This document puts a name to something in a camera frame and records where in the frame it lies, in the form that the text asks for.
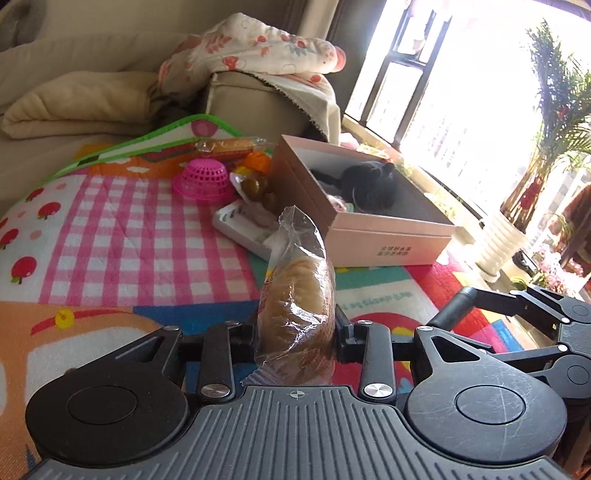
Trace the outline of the white plant pot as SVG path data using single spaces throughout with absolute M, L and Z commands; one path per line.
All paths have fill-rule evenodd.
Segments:
M 526 235 L 502 213 L 488 216 L 473 250 L 474 263 L 481 276 L 487 282 L 496 282 L 502 267 L 524 246 L 526 240 Z

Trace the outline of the potted palm plant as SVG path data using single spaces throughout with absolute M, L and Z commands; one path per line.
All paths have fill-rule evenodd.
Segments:
M 566 57 L 549 24 L 528 31 L 536 73 L 541 124 L 533 157 L 522 178 L 500 207 L 501 214 L 524 233 L 538 200 L 557 166 L 579 170 L 590 166 L 590 72 Z

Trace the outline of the beige folded blanket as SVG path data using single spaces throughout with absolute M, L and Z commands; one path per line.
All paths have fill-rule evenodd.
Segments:
M 16 100 L 3 115 L 1 129 L 18 140 L 143 135 L 166 103 L 154 73 L 71 72 Z

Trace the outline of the black plush toy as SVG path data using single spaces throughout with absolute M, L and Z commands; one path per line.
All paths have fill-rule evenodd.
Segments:
M 335 177 L 318 169 L 311 175 L 322 184 L 334 187 L 339 196 L 359 211 L 374 215 L 387 214 L 396 201 L 396 167 L 384 160 L 370 160 L 349 166 Z

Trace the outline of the colourful play mat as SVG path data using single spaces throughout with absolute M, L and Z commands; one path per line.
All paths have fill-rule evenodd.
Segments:
M 213 224 L 215 209 L 174 192 L 192 143 L 245 135 L 194 115 L 143 138 L 1 142 L 1 475 L 38 455 L 30 397 L 162 325 L 203 332 L 256 309 L 266 264 Z

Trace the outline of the floral quilt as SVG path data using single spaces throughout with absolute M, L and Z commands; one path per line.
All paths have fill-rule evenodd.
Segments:
M 204 34 L 189 35 L 160 66 L 161 92 L 186 100 L 219 72 L 286 78 L 332 96 L 328 74 L 346 66 L 346 53 L 315 37 L 304 38 L 235 13 Z

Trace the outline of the pink cardboard box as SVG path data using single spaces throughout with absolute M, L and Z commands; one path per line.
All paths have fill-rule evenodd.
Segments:
M 339 178 L 373 156 L 300 137 L 283 135 L 273 151 L 270 186 L 277 208 L 295 206 L 317 225 L 335 267 L 416 266 L 435 263 L 450 243 L 455 226 L 399 170 L 394 204 L 381 213 L 356 205 L 340 211 L 331 202 L 341 191 L 315 172 Z

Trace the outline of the orange toy fruit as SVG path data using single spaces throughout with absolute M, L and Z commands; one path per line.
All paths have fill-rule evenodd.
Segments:
M 270 173 L 271 158 L 263 151 L 253 151 L 242 159 L 242 165 L 257 173 L 267 175 Z

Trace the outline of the packaged bread roll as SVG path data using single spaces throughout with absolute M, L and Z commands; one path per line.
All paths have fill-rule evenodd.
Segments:
M 194 145 L 195 152 L 200 158 L 219 160 L 235 160 L 256 151 L 269 149 L 273 144 L 266 139 L 256 137 L 202 139 Z

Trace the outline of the pink plastic strainer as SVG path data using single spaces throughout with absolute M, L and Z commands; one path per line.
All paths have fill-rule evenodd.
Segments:
M 172 180 L 173 190 L 195 202 L 214 204 L 235 198 L 226 167 L 211 158 L 191 160 Z

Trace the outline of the beige sofa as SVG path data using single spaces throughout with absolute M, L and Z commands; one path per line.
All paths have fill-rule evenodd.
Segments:
M 346 54 L 328 1 L 5 1 L 1 5 L 1 206 L 87 143 L 144 135 L 211 75 L 301 80 L 331 93 Z

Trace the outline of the white battery charger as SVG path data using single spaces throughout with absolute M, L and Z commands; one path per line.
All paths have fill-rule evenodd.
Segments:
M 245 202 L 235 200 L 214 212 L 213 227 L 260 259 L 269 261 L 276 230 L 260 227 L 246 214 Z

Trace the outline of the brown balls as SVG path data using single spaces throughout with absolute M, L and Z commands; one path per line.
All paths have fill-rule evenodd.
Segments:
M 266 176 L 231 173 L 230 183 L 242 199 L 242 211 L 257 226 L 276 229 L 279 224 L 279 202 Z

